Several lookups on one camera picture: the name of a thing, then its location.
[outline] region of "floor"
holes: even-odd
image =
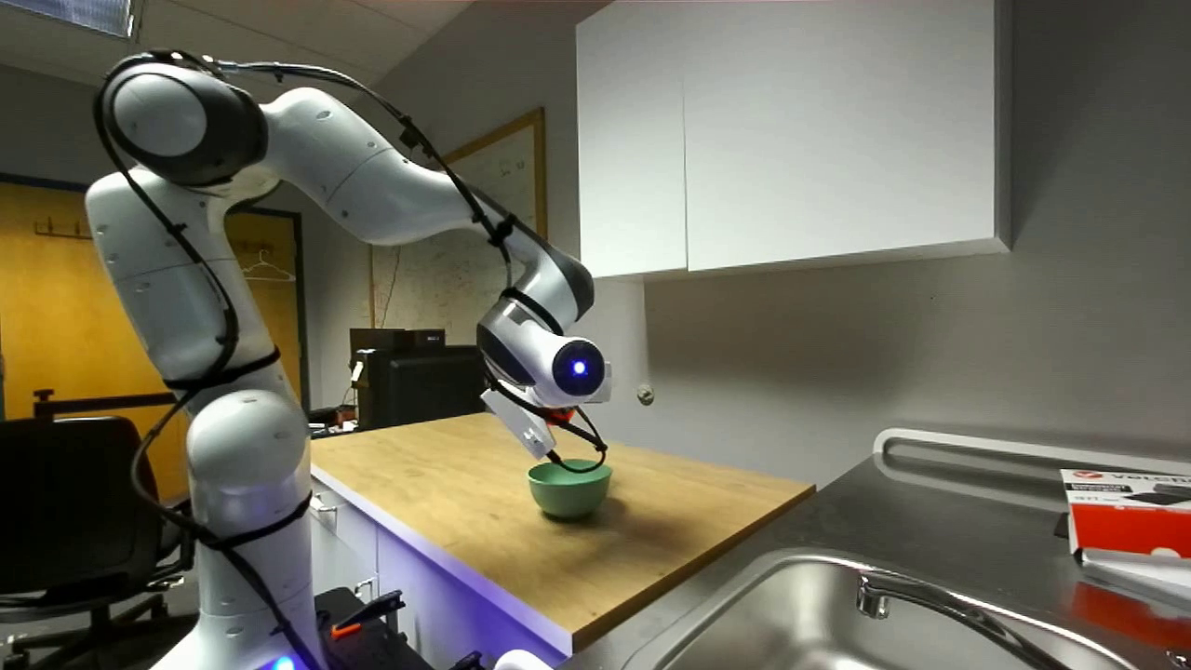
[[[175,591],[167,591],[167,611],[173,614],[194,614],[194,585],[179,585]],[[69,627],[84,627],[85,614],[70,614],[70,618],[46,618],[46,620],[30,620],[30,625],[0,625],[0,665],[12,657],[9,652],[9,635],[36,635],[36,631],[69,631]],[[158,635],[134,635],[134,639],[118,639],[107,644],[103,652],[111,654],[107,665],[117,670],[151,670],[167,649],[175,649],[182,631],[158,631]],[[76,657],[65,663],[59,670],[92,670],[96,663],[91,657]]]

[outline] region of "office chair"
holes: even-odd
[[[0,421],[0,620],[91,614],[85,627],[9,639],[5,670],[69,657],[126,665],[117,657],[118,639],[194,625],[194,614],[173,618],[165,608],[191,548],[134,495],[134,450],[139,429],[126,418]]]

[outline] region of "black cable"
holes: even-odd
[[[313,82],[330,82],[330,84],[348,84],[365,93],[374,104],[379,104],[392,120],[402,122],[402,145],[423,152],[436,166],[443,166],[443,173],[454,181],[459,196],[469,203],[472,224],[481,224],[487,233],[497,233],[492,216],[481,209],[476,192],[452,171],[452,165],[443,160],[443,152],[436,150],[436,141],[388,98],[379,98],[374,84],[358,82],[348,72],[335,65],[319,65],[319,62],[283,62],[283,58],[213,58],[213,72],[266,72],[271,77],[313,77]]]
[[[591,421],[581,404],[575,404],[575,412],[581,412],[581,421],[586,421],[590,429],[577,429],[577,424],[569,424],[569,421],[560,421],[551,410],[541,410],[541,404],[525,402],[525,397],[514,394],[499,376],[487,376],[487,383],[492,383],[499,394],[507,394],[514,404],[520,404],[525,412],[533,412],[533,418],[548,421],[551,429],[561,429],[561,430],[591,444],[597,461],[590,461],[590,465],[569,465],[569,461],[560,456],[560,450],[548,450],[548,456],[551,456],[560,470],[591,472],[591,470],[601,470],[601,465],[607,461],[607,444],[602,444],[597,421]]]
[[[215,337],[219,342],[219,354],[215,359],[203,371],[203,381],[215,381],[227,359],[235,356],[239,350],[239,312],[232,304],[232,292],[227,286],[219,283],[215,266],[194,250],[194,240],[187,239],[187,229],[179,224],[173,224],[173,216],[143,191],[143,181],[132,173],[132,166],[124,165],[124,157],[117,152],[111,145],[111,132],[103,126],[107,120],[107,106],[103,106],[103,89],[111,84],[117,74],[124,74],[126,65],[139,65],[144,62],[143,57],[132,57],[124,58],[100,84],[100,93],[92,98],[92,126],[100,132],[100,145],[107,152],[107,160],[117,165],[117,171],[124,173],[124,181],[139,192],[139,201],[152,212],[152,220],[179,240],[179,250],[210,276],[215,297],[222,301],[219,312],[222,312],[222,336]]]
[[[219,542],[219,536],[213,528],[206,528],[203,520],[165,507],[143,481],[143,465],[151,456],[151,446],[158,444],[158,435],[173,424],[173,418],[191,402],[194,394],[182,394],[139,444],[139,453],[132,461],[132,485],[139,492],[139,497],[144,497],[158,512],[165,512],[173,523],[179,523],[187,536],[194,536],[196,542],[213,548],[215,554],[222,554],[232,562],[232,569],[262,595],[262,603],[270,608],[270,614],[276,618],[281,631],[286,635],[286,644],[296,649],[296,654],[301,657],[301,665],[318,670],[318,654],[306,649],[306,639],[297,635],[296,620],[286,618],[286,611],[271,598],[266,578],[227,542]]]

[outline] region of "cabinet door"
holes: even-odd
[[[375,595],[375,523],[325,485],[309,503],[313,591],[353,589],[365,603]]]
[[[581,256],[597,276],[686,266],[673,17],[673,2],[610,2],[577,26]]]
[[[686,6],[690,266],[998,250],[998,2]]]
[[[454,665],[472,652],[492,663],[514,649],[533,652],[548,665],[567,663],[560,649],[492,603],[497,585],[483,578],[459,578],[454,569],[411,548],[402,536],[379,532],[375,569],[379,591],[402,589],[402,631],[431,665]]]

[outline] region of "kitchen counter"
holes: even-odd
[[[590,453],[569,435],[560,444],[561,453]],[[313,444],[319,485],[561,654],[811,495],[797,481],[610,444],[607,507],[560,523],[536,511],[530,465],[487,412]]]
[[[770,551],[861,559],[1071,627],[1132,665],[1186,670],[1186,608],[1170,611],[1108,591],[1069,554],[1061,465],[1083,461],[1021,461],[915,444],[889,456],[875,453],[628,618],[569,670],[627,665],[633,652],[686,625],[690,611],[719,598],[727,579]]]

